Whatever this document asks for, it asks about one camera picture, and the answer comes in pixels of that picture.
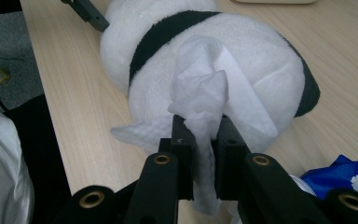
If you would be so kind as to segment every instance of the panda plush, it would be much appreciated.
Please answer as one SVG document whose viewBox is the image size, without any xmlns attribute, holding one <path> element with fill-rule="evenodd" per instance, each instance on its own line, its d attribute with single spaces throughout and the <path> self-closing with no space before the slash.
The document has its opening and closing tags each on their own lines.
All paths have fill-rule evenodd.
<svg viewBox="0 0 358 224">
<path fill-rule="evenodd" d="M 275 29 L 219 12 L 214 0 L 113 0 L 101 59 L 128 95 L 132 123 L 113 127 L 120 141 L 157 152 L 180 115 L 195 135 L 194 208 L 219 208 L 211 140 L 222 115 L 253 152 L 265 151 L 320 91 L 306 62 Z"/>
</svg>

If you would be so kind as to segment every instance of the blue object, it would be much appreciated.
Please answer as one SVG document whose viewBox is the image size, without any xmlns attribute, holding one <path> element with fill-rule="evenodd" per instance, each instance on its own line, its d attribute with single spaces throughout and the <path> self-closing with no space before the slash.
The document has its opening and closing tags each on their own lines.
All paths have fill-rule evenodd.
<svg viewBox="0 0 358 224">
<path fill-rule="evenodd" d="M 347 157 L 339 155 L 330 166 L 309 170 L 301 176 L 301 179 L 322 200 L 330 189 L 345 188 L 358 191 L 358 161 L 351 161 Z"/>
</svg>

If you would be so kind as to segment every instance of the table surface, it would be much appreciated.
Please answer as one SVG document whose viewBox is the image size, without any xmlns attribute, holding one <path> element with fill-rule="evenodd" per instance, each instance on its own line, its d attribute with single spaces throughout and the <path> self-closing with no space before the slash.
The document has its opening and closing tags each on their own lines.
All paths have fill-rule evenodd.
<svg viewBox="0 0 358 224">
<path fill-rule="evenodd" d="M 92 0 L 103 14 L 109 0 Z M 275 27 L 302 54 L 320 89 L 319 104 L 293 120 L 267 150 L 292 175 L 325 167 L 344 154 L 358 161 L 358 1 L 309 5 L 246 4 L 218 0 L 221 11 Z M 117 191 L 135 179 L 146 155 L 109 132 L 131 122 L 127 98 L 105 74 L 101 33 L 60 0 L 21 0 L 48 107 L 73 193 L 103 185 Z M 180 202 L 180 223 L 228 223 Z"/>
</svg>

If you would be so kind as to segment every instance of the black ear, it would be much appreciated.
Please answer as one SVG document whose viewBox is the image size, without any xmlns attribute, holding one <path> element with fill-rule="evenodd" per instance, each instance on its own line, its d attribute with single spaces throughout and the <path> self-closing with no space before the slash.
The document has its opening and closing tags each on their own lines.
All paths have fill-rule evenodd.
<svg viewBox="0 0 358 224">
<path fill-rule="evenodd" d="M 305 76 L 304 91 L 301 96 L 300 105 L 298 106 L 295 115 L 296 118 L 307 114 L 318 104 L 321 91 L 319 90 L 318 83 L 316 83 L 316 80 L 313 77 L 312 73 L 310 72 L 310 69 L 308 68 L 308 65 L 303 59 L 303 57 L 301 57 L 300 53 L 297 51 L 297 49 L 295 49 L 295 47 L 289 41 L 287 41 L 287 43 L 289 44 L 289 47 L 292 48 L 293 51 L 297 54 L 297 56 L 301 59 L 304 68 L 304 76 Z"/>
</svg>

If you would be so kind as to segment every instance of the brass screw hole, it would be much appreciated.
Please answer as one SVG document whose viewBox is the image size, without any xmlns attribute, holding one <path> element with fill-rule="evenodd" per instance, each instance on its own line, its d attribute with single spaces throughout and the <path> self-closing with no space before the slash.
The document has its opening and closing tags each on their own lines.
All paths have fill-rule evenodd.
<svg viewBox="0 0 358 224">
<path fill-rule="evenodd" d="M 265 156 L 254 156 L 253 161 L 259 165 L 269 165 L 269 158 Z"/>
<path fill-rule="evenodd" d="M 156 164 L 159 164 L 159 165 L 164 165 L 164 164 L 167 164 L 168 162 L 171 161 L 171 158 L 169 156 L 166 156 L 166 155 L 157 155 L 155 158 L 154 158 L 154 162 Z"/>
<path fill-rule="evenodd" d="M 340 194 L 338 195 L 338 199 L 345 206 L 355 211 L 358 211 L 358 197 L 350 194 Z"/>
<path fill-rule="evenodd" d="M 83 208 L 93 208 L 99 205 L 104 199 L 102 191 L 95 190 L 86 195 L 83 195 L 79 201 L 79 205 Z"/>
</svg>

